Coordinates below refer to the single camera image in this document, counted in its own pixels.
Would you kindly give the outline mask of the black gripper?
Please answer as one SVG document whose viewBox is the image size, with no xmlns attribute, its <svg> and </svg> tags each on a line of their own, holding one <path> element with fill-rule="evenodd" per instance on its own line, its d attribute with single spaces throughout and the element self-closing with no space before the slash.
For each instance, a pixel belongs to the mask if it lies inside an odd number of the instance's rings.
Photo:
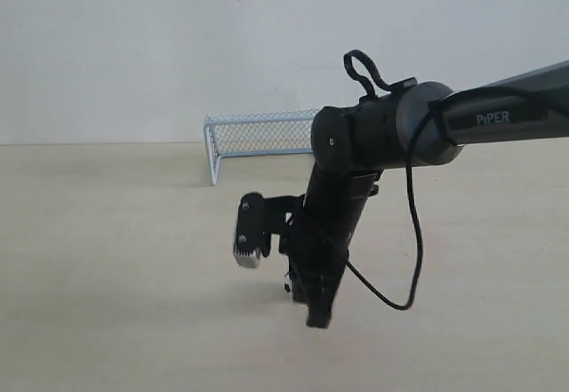
<svg viewBox="0 0 569 392">
<path fill-rule="evenodd" d="M 306 326 L 327 329 L 351 242 L 351 216 L 296 214 L 293 218 L 287 275 L 292 299 L 308 306 Z"/>
</svg>

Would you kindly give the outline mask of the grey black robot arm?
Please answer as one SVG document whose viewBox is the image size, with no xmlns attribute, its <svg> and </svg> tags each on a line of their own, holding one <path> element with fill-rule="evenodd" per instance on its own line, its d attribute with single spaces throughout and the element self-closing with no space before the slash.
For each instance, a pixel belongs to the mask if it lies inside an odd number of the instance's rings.
<svg viewBox="0 0 569 392">
<path fill-rule="evenodd" d="M 326 328 L 349 245 L 373 186 L 389 169 L 452 162 L 467 144 L 564 138 L 568 65 L 455 92 L 438 82 L 322 108 L 311 130 L 314 165 L 292 220 L 287 255 L 306 324 Z"/>
</svg>

